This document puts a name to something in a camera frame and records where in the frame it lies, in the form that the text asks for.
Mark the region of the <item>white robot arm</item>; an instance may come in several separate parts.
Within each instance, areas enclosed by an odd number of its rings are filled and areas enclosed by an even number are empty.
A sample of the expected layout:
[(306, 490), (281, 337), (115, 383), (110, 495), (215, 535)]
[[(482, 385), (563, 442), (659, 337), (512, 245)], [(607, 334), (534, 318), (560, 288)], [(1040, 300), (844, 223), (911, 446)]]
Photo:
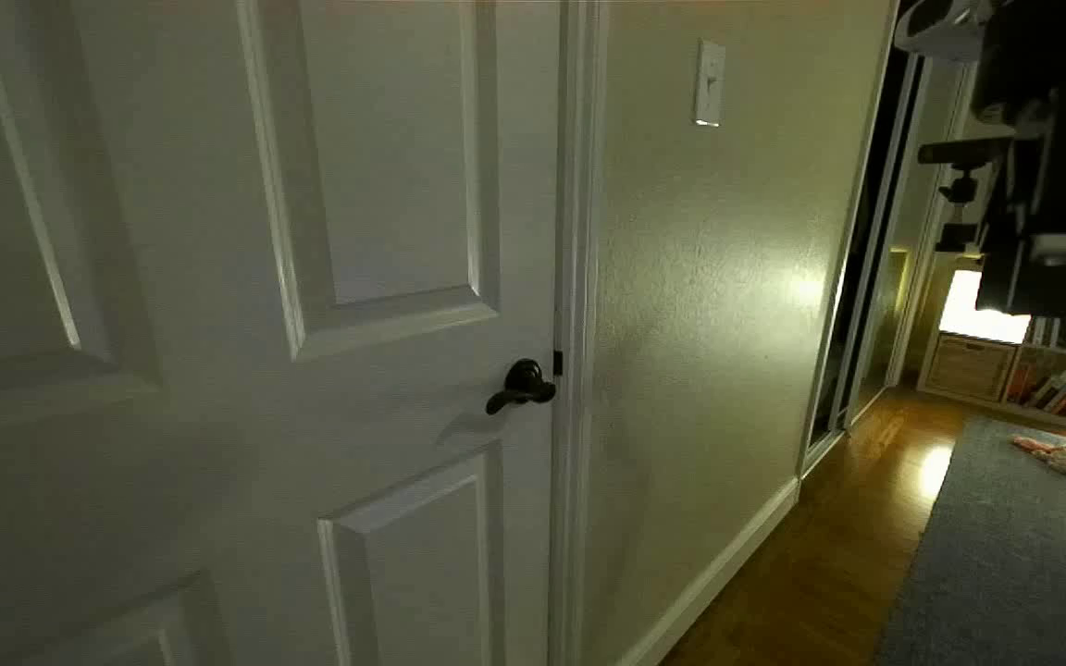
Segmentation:
[(970, 117), (1001, 137), (922, 145), (956, 179), (939, 198), (961, 210), (993, 170), (986, 214), (949, 223), (939, 253), (974, 247), (978, 303), (1003, 316), (1066, 316), (1066, 0), (911, 0), (895, 50), (978, 68)]

